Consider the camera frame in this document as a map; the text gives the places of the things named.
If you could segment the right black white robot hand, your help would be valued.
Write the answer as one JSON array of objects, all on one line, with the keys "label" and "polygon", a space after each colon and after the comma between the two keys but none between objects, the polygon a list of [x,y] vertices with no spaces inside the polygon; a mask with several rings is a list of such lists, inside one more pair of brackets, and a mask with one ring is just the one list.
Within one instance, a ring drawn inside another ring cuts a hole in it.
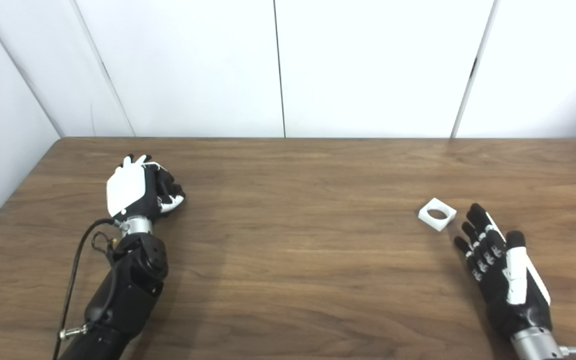
[{"label": "right black white robot hand", "polygon": [[550,294],[527,254],[525,235],[502,235],[489,212],[473,203],[457,235],[468,273],[480,290],[490,326],[504,339],[529,328],[553,330]]}]

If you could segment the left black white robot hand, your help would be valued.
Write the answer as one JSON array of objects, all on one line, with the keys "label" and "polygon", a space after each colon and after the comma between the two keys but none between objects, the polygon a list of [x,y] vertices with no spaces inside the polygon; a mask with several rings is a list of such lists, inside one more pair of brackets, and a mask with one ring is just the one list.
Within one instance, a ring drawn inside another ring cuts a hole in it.
[{"label": "left black white robot hand", "polygon": [[106,182],[106,205],[117,221],[143,217],[155,223],[186,200],[182,186],[149,154],[122,159]]}]

